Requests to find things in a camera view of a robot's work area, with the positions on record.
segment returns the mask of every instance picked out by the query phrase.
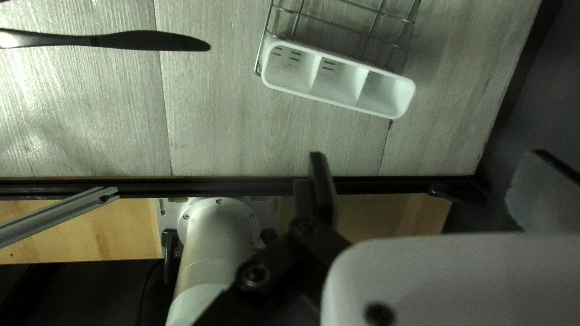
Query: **screw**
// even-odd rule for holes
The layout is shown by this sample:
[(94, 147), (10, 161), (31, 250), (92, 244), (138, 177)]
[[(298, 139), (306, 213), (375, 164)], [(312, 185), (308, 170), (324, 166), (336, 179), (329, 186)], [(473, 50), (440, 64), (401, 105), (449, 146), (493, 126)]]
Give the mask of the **screw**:
[(309, 220), (301, 220), (296, 224), (296, 230), (302, 234), (310, 234), (316, 231), (316, 227)]
[(270, 269), (264, 263), (252, 264), (242, 271), (242, 282), (250, 288), (259, 288), (270, 281)]
[(367, 323), (373, 326), (388, 326), (395, 321), (393, 311), (381, 303), (368, 306), (364, 316)]

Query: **white plastic holder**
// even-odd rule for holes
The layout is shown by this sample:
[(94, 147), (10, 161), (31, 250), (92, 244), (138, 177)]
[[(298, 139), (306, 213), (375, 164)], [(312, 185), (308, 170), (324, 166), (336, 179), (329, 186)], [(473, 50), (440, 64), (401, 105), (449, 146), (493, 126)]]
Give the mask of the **white plastic holder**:
[(413, 80), (377, 66), (266, 33), (262, 81), (269, 88), (398, 119), (415, 94)]

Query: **metal wire rack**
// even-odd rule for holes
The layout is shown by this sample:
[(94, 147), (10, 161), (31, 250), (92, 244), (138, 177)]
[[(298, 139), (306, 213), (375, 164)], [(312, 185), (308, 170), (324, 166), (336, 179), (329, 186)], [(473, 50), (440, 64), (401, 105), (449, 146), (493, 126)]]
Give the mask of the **metal wire rack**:
[(271, 0), (254, 73), (261, 76), (260, 59), (269, 33), (402, 74), (421, 0), (398, 0), (390, 6), (387, 2), (393, 0), (379, 0), (375, 7), (368, 3), (373, 0), (366, 1)]

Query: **black handle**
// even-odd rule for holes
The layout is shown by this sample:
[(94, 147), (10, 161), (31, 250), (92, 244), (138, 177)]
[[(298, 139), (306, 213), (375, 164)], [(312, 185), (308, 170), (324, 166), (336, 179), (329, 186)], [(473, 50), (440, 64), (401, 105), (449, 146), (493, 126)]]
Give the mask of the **black handle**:
[(45, 34), (0, 28), (0, 49), (26, 48), (48, 45), (85, 45), (91, 46), (90, 36)]
[(165, 254), (163, 261), (163, 283), (165, 284), (173, 284), (176, 280), (175, 248), (177, 247), (177, 241), (177, 230), (165, 229), (161, 233), (161, 245)]

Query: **wood grain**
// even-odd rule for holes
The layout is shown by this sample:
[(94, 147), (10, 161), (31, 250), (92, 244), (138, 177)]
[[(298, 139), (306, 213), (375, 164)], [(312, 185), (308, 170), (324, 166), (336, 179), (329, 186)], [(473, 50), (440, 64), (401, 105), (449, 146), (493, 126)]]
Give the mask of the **wood grain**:
[[(152, 1), (17, 0), (0, 27), (71, 35), (154, 30)], [(158, 52), (0, 50), (0, 176), (170, 175)]]
[(405, 66), (417, 84), (380, 175), (471, 175), (540, 0), (423, 0)]
[(324, 152), (335, 175), (376, 175), (389, 120), (272, 90), (253, 74), (267, 1), (156, 0), (159, 30), (207, 53), (161, 53), (175, 175), (305, 175)]
[[(55, 201), (0, 201), (0, 223)], [(153, 199), (121, 199), (0, 249), (0, 264), (161, 258)]]
[[(336, 230), (350, 242), (436, 235), (450, 208), (450, 201), (426, 194), (340, 195)], [(284, 197), (281, 209), (287, 228), (294, 218), (293, 198)]]

